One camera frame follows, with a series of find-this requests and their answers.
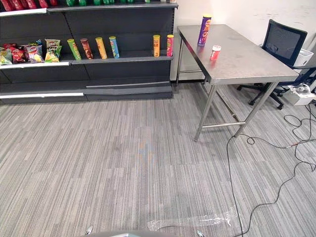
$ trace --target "electrical cord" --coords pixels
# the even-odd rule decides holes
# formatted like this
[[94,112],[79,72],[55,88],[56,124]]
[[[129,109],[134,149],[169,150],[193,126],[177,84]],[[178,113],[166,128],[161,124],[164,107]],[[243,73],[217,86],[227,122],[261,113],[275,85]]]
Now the electrical cord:
[[[233,237],[243,236],[244,234],[246,234],[246,233],[250,230],[250,225],[251,225],[251,220],[252,220],[253,213],[254,213],[254,211],[255,211],[258,207],[264,206],[264,205],[275,204],[275,203],[278,201],[279,196],[280,196],[280,192],[281,192],[281,188],[282,188],[287,182],[289,182],[290,180],[292,180],[292,179],[296,176],[296,168],[298,167],[298,165],[300,165],[300,164],[302,164],[302,163],[305,163],[305,164],[308,164],[308,165],[311,167],[312,172],[314,172],[314,171],[316,170],[316,164],[315,164],[315,163],[310,163],[310,162],[308,162],[308,161],[299,159],[299,158],[297,157],[297,148],[298,148],[298,146],[299,146],[300,144],[316,141],[316,139],[311,139],[311,137],[312,137],[312,121],[316,122],[316,120],[312,119],[312,116],[313,116],[314,118],[316,118],[316,117],[315,117],[315,115],[312,113],[312,110],[311,110],[311,106],[310,106],[310,105],[309,105],[308,107],[305,106],[305,108],[309,111],[309,114],[310,114],[310,117],[309,117],[309,118],[299,119],[299,118],[297,118],[296,116],[293,116],[293,115],[284,116],[284,119],[285,119],[286,122],[288,122],[289,124],[295,126],[295,128],[292,130],[292,133],[293,133],[298,139],[300,139],[299,142],[294,143],[294,144],[292,144],[292,145],[290,145],[290,146],[287,146],[287,147],[280,147],[280,146],[277,146],[277,145],[275,145],[275,144],[272,144],[272,143],[268,142],[267,140],[262,139],[262,138],[259,138],[259,137],[251,137],[251,136],[248,136],[248,135],[246,135],[246,134],[240,134],[241,136],[246,136],[246,137],[247,137],[247,143],[250,144],[250,145],[254,145],[254,144],[255,144],[255,140],[261,140],[261,141],[264,141],[264,142],[268,143],[269,145],[271,145],[271,146],[273,146],[273,147],[275,147],[275,148],[279,148],[279,149],[288,149],[288,148],[291,148],[291,147],[294,147],[294,146],[295,146],[294,156],[295,156],[295,158],[299,161],[299,163],[297,163],[297,164],[295,165],[295,167],[294,167],[294,171],[293,171],[293,172],[294,172],[294,175],[293,175],[291,178],[289,178],[289,179],[287,179],[286,181],[284,181],[284,182],[280,185],[280,187],[279,187],[279,189],[278,189],[278,193],[277,193],[277,197],[276,197],[275,201],[274,201],[274,202],[268,202],[268,203],[261,203],[261,204],[259,204],[259,205],[256,205],[256,206],[252,209],[252,211],[251,211],[251,213],[250,213],[250,217],[249,217],[248,228],[247,228],[246,231],[243,231],[243,229],[242,229],[242,224],[241,224],[241,220],[240,220],[240,216],[239,216],[239,211],[238,211],[238,207],[237,207],[237,200],[236,200],[236,198],[235,198],[235,193],[234,193],[234,188],[233,188],[232,174],[231,174],[231,167],[230,167],[230,159],[229,159],[228,146],[229,146],[229,143],[230,143],[230,141],[232,140],[232,138],[233,138],[234,136],[232,136],[232,137],[228,140],[227,145],[226,145],[226,152],[227,152],[227,160],[228,160],[228,168],[229,168],[229,177],[230,177],[230,182],[231,182],[231,188],[232,188],[233,198],[234,198],[234,202],[235,202],[235,206],[236,206],[236,211],[237,211],[237,215],[238,215],[238,220],[239,220],[239,225],[240,225],[240,230],[241,230],[241,233],[240,233],[240,234],[235,235],[235,236],[233,236]],[[289,122],[289,121],[286,119],[287,117],[296,118],[296,119],[299,121],[299,125],[295,125],[295,124]],[[299,127],[302,126],[302,124],[303,124],[302,122],[303,122],[304,120],[309,120],[309,125],[310,125],[310,127],[309,127],[309,137],[308,137],[308,139],[303,139],[303,138],[299,137],[299,136],[295,133],[295,130],[296,130],[297,128],[299,128]]]

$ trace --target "red bottle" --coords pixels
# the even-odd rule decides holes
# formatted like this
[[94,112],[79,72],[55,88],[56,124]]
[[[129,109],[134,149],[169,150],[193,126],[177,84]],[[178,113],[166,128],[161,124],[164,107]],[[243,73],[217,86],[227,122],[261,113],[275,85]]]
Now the red bottle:
[[36,9],[37,8],[34,0],[26,0],[26,2],[28,3],[29,9]]
[[4,9],[6,11],[14,11],[15,8],[12,6],[12,4],[9,2],[9,0],[1,0],[3,6],[4,6]]
[[57,0],[49,0],[49,3],[50,3],[52,6],[57,6],[57,5],[58,5]]
[[20,0],[20,2],[21,2],[21,4],[22,4],[24,9],[28,9],[29,8],[28,3],[26,2],[26,0]]
[[48,8],[48,4],[45,0],[39,0],[39,5],[41,8]]
[[15,7],[16,10],[24,10],[20,0],[12,0],[12,4]]

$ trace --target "black mesh chair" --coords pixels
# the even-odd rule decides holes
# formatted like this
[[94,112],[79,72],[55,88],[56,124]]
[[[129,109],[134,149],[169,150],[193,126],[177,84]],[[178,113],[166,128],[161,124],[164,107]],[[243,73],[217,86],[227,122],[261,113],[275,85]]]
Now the black mesh chair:
[[[278,84],[278,86],[299,85],[300,83],[303,83],[307,79],[309,79],[311,74],[316,70],[316,65],[312,67],[310,66],[294,67],[293,66],[298,54],[300,53],[300,50],[302,48],[306,35],[307,35],[306,31],[301,31],[301,30],[294,29],[292,27],[282,25],[278,22],[275,22],[274,20],[269,21],[266,38],[262,45],[262,48],[292,69],[308,69],[306,73],[304,73],[303,75],[299,75],[295,81],[281,82]],[[260,93],[249,102],[249,105],[254,105],[256,100],[262,94],[266,92],[269,85],[270,83],[267,83],[267,84],[257,83],[254,85],[240,85],[237,88],[237,90],[241,90],[242,88],[250,88],[250,89],[259,90]],[[288,91],[288,89],[276,88],[270,95],[275,101],[279,103],[278,109],[280,110],[284,107],[284,104],[280,101],[278,96],[282,96],[283,93],[285,93],[286,91]]]

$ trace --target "chair backrest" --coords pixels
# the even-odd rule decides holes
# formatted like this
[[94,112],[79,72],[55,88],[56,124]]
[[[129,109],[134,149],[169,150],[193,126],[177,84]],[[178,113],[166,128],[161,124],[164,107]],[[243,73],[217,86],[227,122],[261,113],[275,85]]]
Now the chair backrest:
[[306,31],[270,20],[262,48],[283,63],[293,66],[306,35]]

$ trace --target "floor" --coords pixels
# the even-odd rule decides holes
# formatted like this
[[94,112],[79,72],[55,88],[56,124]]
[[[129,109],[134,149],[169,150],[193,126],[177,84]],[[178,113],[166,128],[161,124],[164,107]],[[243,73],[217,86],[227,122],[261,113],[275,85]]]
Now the floor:
[[[254,92],[222,92],[244,119]],[[237,127],[204,130],[194,142],[205,102],[199,84],[183,83],[168,100],[0,106],[1,236],[79,237],[90,225],[93,233],[163,227],[182,237],[239,234],[226,155]],[[268,99],[244,133],[293,144],[286,114],[309,116],[302,106],[279,111]],[[229,115],[216,97],[208,122],[233,121]],[[297,133],[307,137],[308,126]],[[294,148],[251,146],[243,136],[229,154],[246,230],[252,208],[275,200],[298,161]],[[300,145],[298,156],[316,162],[315,143]],[[316,172],[302,164],[296,174],[277,204],[255,211],[245,236],[316,235]]]

